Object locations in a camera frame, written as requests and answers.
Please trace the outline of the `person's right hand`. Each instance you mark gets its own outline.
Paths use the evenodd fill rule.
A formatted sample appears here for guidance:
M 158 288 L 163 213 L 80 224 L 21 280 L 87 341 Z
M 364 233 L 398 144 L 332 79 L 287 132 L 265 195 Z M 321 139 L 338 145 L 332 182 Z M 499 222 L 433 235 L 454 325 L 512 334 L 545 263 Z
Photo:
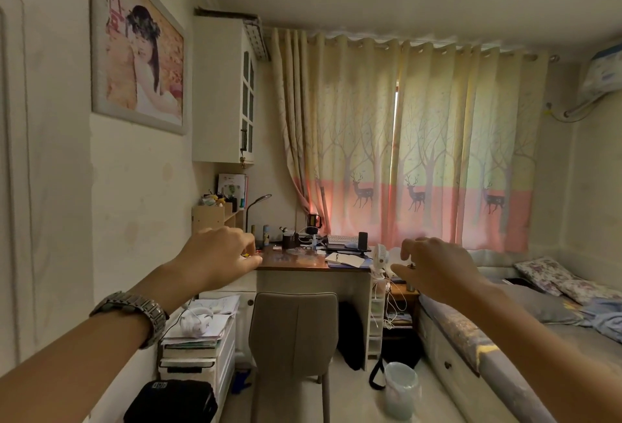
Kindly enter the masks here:
M 466 310 L 491 288 L 463 247 L 439 238 L 404 240 L 400 259 L 400 264 L 416 266 L 416 290 L 456 310 Z

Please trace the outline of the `person's left hand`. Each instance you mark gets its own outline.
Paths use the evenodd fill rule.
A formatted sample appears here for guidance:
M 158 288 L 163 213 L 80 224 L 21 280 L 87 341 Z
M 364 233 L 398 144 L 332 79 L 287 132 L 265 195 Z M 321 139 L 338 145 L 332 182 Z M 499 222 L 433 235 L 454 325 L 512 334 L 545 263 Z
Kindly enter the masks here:
M 235 271 L 234 229 L 239 228 L 201 230 L 172 260 L 172 269 L 180 276 L 189 294 L 218 290 L 249 273 Z

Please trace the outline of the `person's right forearm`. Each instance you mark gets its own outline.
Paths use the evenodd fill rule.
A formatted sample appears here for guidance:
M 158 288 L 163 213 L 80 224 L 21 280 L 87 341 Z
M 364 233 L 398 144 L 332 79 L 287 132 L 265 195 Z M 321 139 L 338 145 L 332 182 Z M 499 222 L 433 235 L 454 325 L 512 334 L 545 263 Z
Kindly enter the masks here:
M 485 278 L 449 294 L 514 364 L 557 423 L 622 423 L 622 380 L 583 355 Z

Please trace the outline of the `person's left forearm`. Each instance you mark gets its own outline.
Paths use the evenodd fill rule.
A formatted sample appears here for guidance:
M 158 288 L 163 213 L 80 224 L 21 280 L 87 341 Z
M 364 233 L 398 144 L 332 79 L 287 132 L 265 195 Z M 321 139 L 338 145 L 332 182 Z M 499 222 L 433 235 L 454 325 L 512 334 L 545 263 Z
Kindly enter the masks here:
M 172 264 L 128 292 L 158 302 L 167 314 L 192 296 Z M 149 331 L 140 315 L 87 318 L 0 378 L 0 423 L 82 423 Z

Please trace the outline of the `wooden nightstand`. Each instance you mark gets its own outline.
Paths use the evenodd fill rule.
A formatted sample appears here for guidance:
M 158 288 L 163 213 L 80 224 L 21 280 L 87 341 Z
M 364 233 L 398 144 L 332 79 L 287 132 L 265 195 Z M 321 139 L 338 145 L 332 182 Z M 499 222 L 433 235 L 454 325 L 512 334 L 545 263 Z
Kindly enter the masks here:
M 420 295 L 406 283 L 387 285 L 383 328 L 386 330 L 417 329 L 420 315 Z

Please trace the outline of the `white desk fan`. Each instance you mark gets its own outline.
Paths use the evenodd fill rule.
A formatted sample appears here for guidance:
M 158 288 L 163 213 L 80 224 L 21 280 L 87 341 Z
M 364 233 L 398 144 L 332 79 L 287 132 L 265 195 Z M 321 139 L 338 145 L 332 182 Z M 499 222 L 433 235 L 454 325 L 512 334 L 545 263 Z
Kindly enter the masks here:
M 372 263 L 370 265 L 371 275 L 375 280 L 386 278 L 387 263 L 389 254 L 382 244 L 377 244 L 373 248 Z

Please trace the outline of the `grey desk lamp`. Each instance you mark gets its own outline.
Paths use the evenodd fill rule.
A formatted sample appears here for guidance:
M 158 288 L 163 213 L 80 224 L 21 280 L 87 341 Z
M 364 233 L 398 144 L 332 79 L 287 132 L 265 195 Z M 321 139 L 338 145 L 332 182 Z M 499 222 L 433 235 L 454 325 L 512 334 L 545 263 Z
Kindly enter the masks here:
M 265 194 L 264 196 L 261 196 L 261 197 L 257 198 L 255 201 L 253 201 L 252 203 L 250 203 L 249 205 L 247 205 L 245 207 L 245 212 L 246 212 L 246 214 L 245 214 L 245 232 L 249 232 L 249 228 L 250 228 L 250 226 L 249 226 L 249 212 L 250 212 L 251 208 L 254 205 L 256 205 L 256 204 L 258 204 L 258 203 L 260 203 L 260 202 L 262 202 L 264 200 L 270 199 L 271 197 L 272 197 L 272 194 Z

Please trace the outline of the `wooden desk shelf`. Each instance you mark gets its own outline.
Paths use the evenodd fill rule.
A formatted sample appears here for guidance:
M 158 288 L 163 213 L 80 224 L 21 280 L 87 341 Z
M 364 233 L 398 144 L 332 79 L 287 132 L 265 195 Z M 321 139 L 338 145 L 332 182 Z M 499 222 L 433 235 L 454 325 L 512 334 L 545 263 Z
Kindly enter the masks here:
M 218 229 L 223 226 L 245 229 L 245 210 L 237 209 L 234 203 L 225 202 L 222 206 L 197 205 L 191 209 L 191 233 L 205 228 Z

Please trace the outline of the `white plastic drawer unit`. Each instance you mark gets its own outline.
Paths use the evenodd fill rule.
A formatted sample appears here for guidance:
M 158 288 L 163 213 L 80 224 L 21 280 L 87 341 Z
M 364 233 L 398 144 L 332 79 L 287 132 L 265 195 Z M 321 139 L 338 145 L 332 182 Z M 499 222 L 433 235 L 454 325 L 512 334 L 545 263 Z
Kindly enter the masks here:
M 386 310 L 386 280 L 371 280 L 369 289 L 368 328 L 366 359 L 377 360 L 381 356 Z

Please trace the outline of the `wooden top desk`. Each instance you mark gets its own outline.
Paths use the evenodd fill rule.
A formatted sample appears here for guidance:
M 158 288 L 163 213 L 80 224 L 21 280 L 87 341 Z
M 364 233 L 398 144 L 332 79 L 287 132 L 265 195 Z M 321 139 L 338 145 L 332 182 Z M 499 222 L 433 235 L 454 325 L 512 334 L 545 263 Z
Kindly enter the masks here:
M 291 251 L 274 251 L 270 246 L 262 252 L 262 256 L 263 262 L 255 271 L 221 289 L 202 292 L 198 295 L 200 299 L 217 299 L 227 295 L 240 296 L 236 318 L 236 367 L 249 369 L 252 364 L 248 336 L 257 293 L 330 292 L 337 294 L 339 301 L 351 303 L 362 321 L 364 335 L 362 369 L 366 370 L 373 289 L 369 269 L 329 267 L 324 256 L 301 247 Z

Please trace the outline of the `open notebook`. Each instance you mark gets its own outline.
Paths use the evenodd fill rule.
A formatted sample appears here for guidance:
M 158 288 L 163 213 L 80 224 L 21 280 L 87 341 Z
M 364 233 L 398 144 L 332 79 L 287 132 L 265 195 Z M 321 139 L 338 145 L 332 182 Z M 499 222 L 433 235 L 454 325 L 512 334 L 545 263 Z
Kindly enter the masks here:
M 331 253 L 325 257 L 325 262 L 329 268 L 354 268 L 360 269 L 368 264 L 368 258 L 353 254 Z

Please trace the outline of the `white green book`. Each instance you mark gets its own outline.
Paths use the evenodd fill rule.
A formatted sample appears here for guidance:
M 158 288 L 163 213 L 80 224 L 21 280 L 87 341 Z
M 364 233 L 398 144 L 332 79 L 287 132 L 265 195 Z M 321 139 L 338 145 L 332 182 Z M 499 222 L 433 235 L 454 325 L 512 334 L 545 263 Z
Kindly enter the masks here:
M 236 210 L 244 210 L 248 197 L 248 176 L 245 174 L 220 173 L 217 191 L 227 199 L 236 199 Z

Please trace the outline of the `white headphones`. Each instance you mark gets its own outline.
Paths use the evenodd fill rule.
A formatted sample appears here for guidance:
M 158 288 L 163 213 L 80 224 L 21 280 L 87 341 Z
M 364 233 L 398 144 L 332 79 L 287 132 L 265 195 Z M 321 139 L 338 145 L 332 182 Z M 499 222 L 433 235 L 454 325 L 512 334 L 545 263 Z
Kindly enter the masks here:
M 181 335 L 185 338 L 206 336 L 213 316 L 213 311 L 206 307 L 186 307 L 179 318 Z

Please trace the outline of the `grey upholstered chair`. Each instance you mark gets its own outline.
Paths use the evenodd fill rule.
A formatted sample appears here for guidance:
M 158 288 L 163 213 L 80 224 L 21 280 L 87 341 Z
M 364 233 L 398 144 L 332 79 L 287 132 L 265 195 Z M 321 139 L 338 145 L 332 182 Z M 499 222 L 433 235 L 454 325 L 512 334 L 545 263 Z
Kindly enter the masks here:
M 255 372 L 251 423 L 259 423 L 262 378 L 311 377 L 322 387 L 323 423 L 331 423 L 329 369 L 337 350 L 338 324 L 336 293 L 256 294 L 248 336 Z

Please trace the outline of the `stack of books and papers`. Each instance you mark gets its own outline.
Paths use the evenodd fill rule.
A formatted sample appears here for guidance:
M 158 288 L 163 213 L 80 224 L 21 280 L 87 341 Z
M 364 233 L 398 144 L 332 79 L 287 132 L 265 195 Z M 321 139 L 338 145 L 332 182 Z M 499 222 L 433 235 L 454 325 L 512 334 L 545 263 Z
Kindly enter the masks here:
M 212 357 L 214 354 L 210 351 L 215 348 L 219 339 L 222 337 L 223 330 L 229 318 L 237 318 L 241 304 L 241 295 L 234 294 L 217 294 L 215 297 L 206 299 L 193 299 L 183 305 L 178 317 L 174 323 L 168 327 L 164 337 L 160 341 L 160 345 L 164 345 L 166 351 L 171 352 L 171 356 L 176 356 L 180 349 L 199 349 L 199 356 Z M 180 314 L 186 307 L 197 308 L 206 307 L 213 311 L 214 316 L 210 324 L 206 336 L 201 338 L 185 338 L 181 335 L 179 318 Z M 237 320 L 236 320 L 236 350 L 237 350 Z

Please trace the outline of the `translucent waste bin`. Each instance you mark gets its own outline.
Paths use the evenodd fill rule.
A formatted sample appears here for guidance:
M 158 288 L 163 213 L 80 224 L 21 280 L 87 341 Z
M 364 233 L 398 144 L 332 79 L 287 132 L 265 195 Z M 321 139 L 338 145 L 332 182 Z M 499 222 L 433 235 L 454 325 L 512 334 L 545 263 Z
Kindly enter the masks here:
M 419 380 L 413 368 L 396 361 L 385 366 L 385 409 L 390 417 L 410 420 L 415 413 L 415 396 L 419 394 Z

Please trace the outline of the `grey metal wristwatch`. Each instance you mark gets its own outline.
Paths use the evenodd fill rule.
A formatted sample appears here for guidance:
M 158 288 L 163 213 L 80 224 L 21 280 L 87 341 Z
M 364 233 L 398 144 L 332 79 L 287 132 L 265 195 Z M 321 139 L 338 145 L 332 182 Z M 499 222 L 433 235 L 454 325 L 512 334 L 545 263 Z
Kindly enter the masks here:
M 140 315 L 147 319 L 150 325 L 150 331 L 147 338 L 141 343 L 139 349 L 151 348 L 166 332 L 166 324 L 169 315 L 160 304 L 154 300 L 147 299 L 135 293 L 118 291 L 100 301 L 91 311 L 89 317 L 112 311 L 120 311 L 127 315 Z

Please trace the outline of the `white drawer cabinet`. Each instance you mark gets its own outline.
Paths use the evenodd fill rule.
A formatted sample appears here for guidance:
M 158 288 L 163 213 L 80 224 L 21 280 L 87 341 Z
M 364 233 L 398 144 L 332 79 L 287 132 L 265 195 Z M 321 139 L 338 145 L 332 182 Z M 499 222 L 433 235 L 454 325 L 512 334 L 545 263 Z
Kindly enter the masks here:
M 199 349 L 180 349 L 171 356 L 164 345 L 157 352 L 157 375 L 160 380 L 207 382 L 218 405 L 212 423 L 220 423 L 223 406 L 233 379 L 236 361 L 236 320 L 228 319 L 215 348 L 214 356 L 201 357 Z

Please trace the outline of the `grey pillow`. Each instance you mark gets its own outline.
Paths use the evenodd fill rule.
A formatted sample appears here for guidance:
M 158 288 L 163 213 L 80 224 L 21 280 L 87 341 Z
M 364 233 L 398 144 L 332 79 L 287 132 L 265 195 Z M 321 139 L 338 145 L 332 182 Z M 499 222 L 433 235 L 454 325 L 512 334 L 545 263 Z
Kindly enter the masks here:
M 542 324 L 579 325 L 583 322 L 582 314 L 566 307 L 565 302 L 558 297 L 514 284 L 496 286 Z

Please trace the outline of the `deer print curtain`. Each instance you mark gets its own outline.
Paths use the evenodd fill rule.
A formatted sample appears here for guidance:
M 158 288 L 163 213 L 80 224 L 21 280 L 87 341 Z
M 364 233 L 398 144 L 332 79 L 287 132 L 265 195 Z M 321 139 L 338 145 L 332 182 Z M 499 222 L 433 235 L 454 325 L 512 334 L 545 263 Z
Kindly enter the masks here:
M 402 45 L 387 232 L 528 250 L 548 51 Z
M 394 245 L 391 179 L 398 40 L 271 31 L 271 64 L 287 170 L 323 234 L 366 232 Z

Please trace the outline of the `floral pillow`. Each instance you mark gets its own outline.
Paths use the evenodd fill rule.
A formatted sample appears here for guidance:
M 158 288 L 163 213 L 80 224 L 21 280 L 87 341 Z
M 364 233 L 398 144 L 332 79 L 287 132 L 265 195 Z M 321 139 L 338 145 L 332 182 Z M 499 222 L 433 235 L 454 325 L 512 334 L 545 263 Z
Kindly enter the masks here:
M 533 286 L 555 297 L 563 294 L 557 287 L 559 283 L 578 279 L 577 276 L 548 256 L 516 262 L 513 264 L 513 267 L 521 277 L 528 280 Z
M 581 305 L 595 299 L 622 300 L 622 292 L 582 278 L 563 278 L 555 281 L 555 286 Z

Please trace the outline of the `black zip case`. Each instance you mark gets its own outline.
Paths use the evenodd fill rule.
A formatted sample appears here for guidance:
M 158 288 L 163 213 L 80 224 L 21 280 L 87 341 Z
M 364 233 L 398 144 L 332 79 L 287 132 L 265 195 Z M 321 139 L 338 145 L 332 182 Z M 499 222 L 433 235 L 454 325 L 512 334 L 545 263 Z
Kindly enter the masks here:
M 156 380 L 139 391 L 123 423 L 212 423 L 218 408 L 208 382 Z

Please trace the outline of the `blue blanket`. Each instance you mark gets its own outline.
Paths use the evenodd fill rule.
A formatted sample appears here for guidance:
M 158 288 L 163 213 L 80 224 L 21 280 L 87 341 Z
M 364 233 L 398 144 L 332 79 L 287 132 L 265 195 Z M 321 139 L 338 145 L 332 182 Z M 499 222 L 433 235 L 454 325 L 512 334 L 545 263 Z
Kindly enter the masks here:
M 622 344 L 622 299 L 597 298 L 579 309 L 582 326 Z

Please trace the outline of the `framed portrait picture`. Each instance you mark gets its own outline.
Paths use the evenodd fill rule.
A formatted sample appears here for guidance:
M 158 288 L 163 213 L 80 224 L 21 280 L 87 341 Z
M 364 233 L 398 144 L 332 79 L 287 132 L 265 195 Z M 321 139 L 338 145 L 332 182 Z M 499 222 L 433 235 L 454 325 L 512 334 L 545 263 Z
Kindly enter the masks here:
M 90 0 L 92 111 L 183 135 L 187 44 L 160 0 Z

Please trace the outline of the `air conditioner pipe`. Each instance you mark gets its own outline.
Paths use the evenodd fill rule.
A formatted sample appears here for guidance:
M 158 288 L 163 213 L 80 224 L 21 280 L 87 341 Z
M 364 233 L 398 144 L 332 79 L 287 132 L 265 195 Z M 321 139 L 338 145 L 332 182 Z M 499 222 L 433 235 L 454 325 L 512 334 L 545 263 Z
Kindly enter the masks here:
M 588 99 L 579 105 L 576 105 L 569 109 L 557 111 L 551 102 L 546 102 L 544 105 L 544 114 L 553 118 L 553 120 L 560 123 L 577 123 L 584 120 L 591 114 L 595 108 L 606 97 L 606 94 Z

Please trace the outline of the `white air conditioner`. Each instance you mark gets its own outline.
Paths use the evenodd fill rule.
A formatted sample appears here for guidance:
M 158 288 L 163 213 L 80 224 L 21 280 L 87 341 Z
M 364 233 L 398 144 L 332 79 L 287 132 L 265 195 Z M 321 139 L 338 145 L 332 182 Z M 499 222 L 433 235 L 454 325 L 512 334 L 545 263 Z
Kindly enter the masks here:
M 622 90 L 622 42 L 598 51 L 587 65 L 579 100 L 593 100 Z

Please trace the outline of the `white wall cabinet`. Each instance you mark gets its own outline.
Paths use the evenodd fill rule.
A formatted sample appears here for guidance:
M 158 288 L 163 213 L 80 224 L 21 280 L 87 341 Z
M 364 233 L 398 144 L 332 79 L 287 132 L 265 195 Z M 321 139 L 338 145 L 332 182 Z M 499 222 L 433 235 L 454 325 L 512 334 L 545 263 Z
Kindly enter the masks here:
M 241 19 L 193 18 L 192 157 L 254 163 L 257 59 Z

